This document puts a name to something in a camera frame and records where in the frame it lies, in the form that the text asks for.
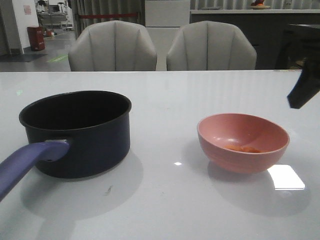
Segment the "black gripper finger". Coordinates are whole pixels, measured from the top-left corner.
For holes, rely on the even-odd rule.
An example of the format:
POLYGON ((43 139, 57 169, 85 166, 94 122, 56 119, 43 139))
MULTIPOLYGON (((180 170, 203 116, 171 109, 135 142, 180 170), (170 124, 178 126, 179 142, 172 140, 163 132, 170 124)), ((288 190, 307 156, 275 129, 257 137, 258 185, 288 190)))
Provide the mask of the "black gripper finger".
POLYGON ((320 91, 320 55, 305 59, 300 76, 287 96, 290 108, 300 109, 320 91))

